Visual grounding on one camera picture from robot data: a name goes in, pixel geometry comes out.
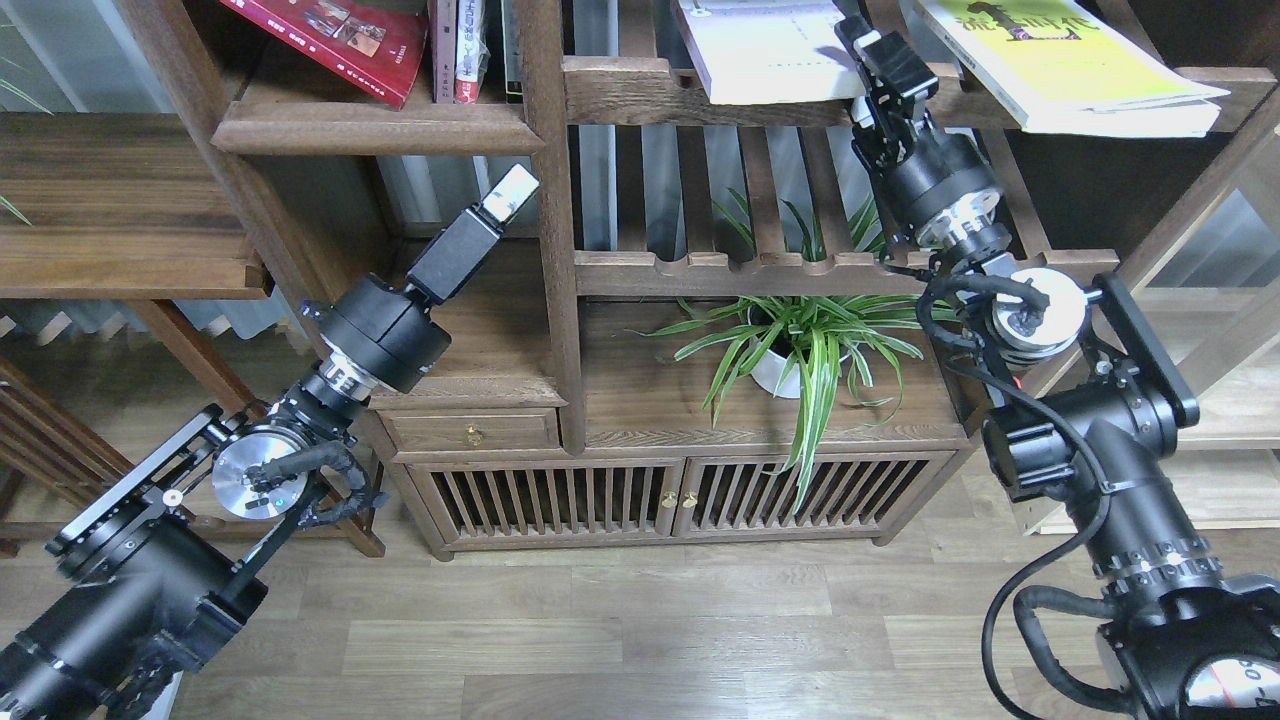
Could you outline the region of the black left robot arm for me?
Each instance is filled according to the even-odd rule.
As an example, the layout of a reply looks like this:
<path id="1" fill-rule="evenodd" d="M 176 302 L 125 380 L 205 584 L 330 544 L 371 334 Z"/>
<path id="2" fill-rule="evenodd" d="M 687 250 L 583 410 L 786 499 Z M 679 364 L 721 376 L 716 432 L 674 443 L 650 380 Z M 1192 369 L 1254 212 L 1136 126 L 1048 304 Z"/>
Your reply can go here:
<path id="1" fill-rule="evenodd" d="M 329 354 L 257 420 L 210 405 L 45 546 L 70 589 L 3 651 L 5 719 L 140 719 L 197 673 L 268 593 L 297 532 L 379 507 L 349 427 L 378 387 L 404 393 L 451 345 L 430 316 L 538 191 L 512 167 L 394 287 L 367 275 L 317 310 Z"/>

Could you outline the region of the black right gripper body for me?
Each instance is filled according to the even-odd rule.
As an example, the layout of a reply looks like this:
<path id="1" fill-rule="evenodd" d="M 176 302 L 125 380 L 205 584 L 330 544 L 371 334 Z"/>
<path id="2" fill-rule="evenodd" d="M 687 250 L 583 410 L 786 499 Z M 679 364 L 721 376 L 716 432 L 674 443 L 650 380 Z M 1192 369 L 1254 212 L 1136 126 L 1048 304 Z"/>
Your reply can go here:
<path id="1" fill-rule="evenodd" d="M 931 68 L 899 35 L 855 35 L 847 49 L 867 96 L 854 102 L 854 149 L 899 233 L 910 241 L 1001 241 L 1002 190 L 974 142 L 927 108 Z"/>

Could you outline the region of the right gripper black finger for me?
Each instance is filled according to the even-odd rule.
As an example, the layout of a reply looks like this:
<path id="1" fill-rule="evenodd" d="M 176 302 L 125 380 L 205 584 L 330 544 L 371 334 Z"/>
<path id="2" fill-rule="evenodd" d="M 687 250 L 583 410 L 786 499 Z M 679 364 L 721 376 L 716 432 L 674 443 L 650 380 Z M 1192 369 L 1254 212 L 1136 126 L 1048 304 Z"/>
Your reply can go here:
<path id="1" fill-rule="evenodd" d="M 851 56 L 865 56 L 869 47 L 881 40 L 881 32 L 860 14 L 841 19 L 835 32 Z"/>

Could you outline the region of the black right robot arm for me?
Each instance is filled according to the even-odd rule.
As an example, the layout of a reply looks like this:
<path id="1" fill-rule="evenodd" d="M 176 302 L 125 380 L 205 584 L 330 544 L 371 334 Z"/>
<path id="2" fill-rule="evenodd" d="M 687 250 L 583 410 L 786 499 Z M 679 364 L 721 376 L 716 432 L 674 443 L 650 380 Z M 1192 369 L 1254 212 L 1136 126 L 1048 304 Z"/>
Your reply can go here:
<path id="1" fill-rule="evenodd" d="M 1226 578 L 1158 462 L 1199 420 L 1196 396 L 1125 284 L 1082 288 L 1016 266 L 995 219 L 1001 190 L 977 146 L 925 109 L 937 78 L 858 1 L 835 32 L 865 96 L 852 147 L 901 238 L 927 251 L 916 319 L 986 384 L 980 433 L 1009 498 L 1061 502 L 1076 533 L 996 593 L 980 661 L 995 698 L 995 623 L 1005 606 L 1039 674 L 1076 705 L 1135 719 L 1275 719 L 1277 582 Z"/>

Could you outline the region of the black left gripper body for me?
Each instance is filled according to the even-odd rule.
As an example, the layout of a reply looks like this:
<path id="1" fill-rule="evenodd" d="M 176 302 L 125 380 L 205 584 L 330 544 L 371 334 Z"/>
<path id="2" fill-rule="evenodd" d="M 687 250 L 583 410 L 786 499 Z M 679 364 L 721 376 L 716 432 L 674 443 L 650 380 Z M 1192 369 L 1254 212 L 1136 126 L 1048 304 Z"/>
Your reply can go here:
<path id="1" fill-rule="evenodd" d="M 366 275 L 320 324 L 330 347 L 321 374 L 334 389 L 367 396 L 374 386 L 410 392 L 451 345 L 431 307 L 457 295 L 504 231 L 484 208 L 465 209 L 417 256 L 396 290 Z"/>

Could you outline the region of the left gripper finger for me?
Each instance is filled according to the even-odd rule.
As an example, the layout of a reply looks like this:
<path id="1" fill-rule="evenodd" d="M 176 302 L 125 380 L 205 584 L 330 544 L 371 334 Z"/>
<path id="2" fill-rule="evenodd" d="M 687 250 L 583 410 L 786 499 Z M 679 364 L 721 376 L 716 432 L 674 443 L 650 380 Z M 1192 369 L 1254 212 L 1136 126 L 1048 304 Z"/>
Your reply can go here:
<path id="1" fill-rule="evenodd" d="M 525 167 L 512 165 L 480 200 L 480 213 L 492 225 L 507 225 L 540 188 Z"/>

